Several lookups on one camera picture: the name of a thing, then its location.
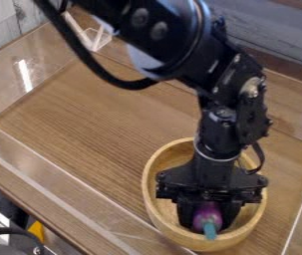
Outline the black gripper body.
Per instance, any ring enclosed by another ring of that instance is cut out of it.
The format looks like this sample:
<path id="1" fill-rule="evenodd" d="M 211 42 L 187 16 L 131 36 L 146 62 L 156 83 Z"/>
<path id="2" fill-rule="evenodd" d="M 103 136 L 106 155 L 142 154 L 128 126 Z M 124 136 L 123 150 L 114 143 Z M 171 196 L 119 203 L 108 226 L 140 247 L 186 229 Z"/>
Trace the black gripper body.
<path id="1" fill-rule="evenodd" d="M 155 197 L 175 204 L 259 203 L 267 178 L 255 169 L 247 171 L 234 161 L 217 162 L 193 158 L 155 175 Z"/>

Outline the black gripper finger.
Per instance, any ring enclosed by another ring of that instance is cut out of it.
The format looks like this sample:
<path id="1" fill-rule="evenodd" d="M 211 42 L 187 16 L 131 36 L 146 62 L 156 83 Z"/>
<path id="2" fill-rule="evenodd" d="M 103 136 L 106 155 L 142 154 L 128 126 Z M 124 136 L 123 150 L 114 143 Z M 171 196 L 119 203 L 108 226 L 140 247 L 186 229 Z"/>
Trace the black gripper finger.
<path id="1" fill-rule="evenodd" d="M 182 227 L 190 229 L 193 226 L 193 215 L 195 211 L 195 205 L 189 201 L 181 201 L 177 204 L 177 216 L 178 223 Z"/>
<path id="2" fill-rule="evenodd" d="M 226 202 L 221 205 L 223 229 L 226 229 L 231 225 L 239 213 L 241 207 L 242 203 L 239 201 Z"/>

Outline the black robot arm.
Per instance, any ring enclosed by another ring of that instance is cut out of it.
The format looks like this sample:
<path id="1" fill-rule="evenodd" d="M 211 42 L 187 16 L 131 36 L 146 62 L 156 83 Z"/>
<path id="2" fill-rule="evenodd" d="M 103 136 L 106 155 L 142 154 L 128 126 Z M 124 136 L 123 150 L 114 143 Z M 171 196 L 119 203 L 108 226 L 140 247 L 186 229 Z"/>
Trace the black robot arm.
<path id="1" fill-rule="evenodd" d="M 189 162 L 155 176 L 155 197 L 177 205 L 179 225 L 195 232 L 217 217 L 226 229 L 241 207 L 262 200 L 267 178 L 235 162 L 247 147 L 259 150 L 271 119 L 265 106 L 262 67 L 227 39 L 205 0 L 74 0 L 130 47 L 146 78 L 130 89 L 178 80 L 197 92 L 201 119 Z"/>

